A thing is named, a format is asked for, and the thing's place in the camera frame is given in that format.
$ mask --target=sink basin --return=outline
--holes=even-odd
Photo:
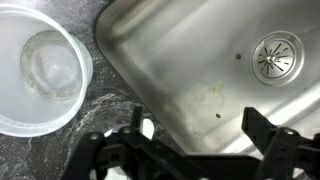
[[[251,153],[244,107],[320,128],[320,1],[115,0],[96,42],[186,152]]]

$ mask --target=drain strainer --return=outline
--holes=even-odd
[[[299,74],[303,57],[303,45],[295,35],[277,32],[259,43],[252,59],[253,72],[265,84],[282,85]]]

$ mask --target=plastic container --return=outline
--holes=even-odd
[[[0,4],[0,133],[34,137],[67,124],[92,77],[89,52],[48,16]]]

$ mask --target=countertop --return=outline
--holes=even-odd
[[[56,180],[66,166],[79,137],[88,131],[106,132],[128,123],[133,107],[142,102],[124,82],[93,41],[94,20],[108,0],[0,0],[43,12],[77,37],[89,50],[94,74],[79,113],[62,129],[34,138],[0,135],[0,180]],[[143,114],[154,120],[145,108]],[[177,145],[155,122],[155,138]]]

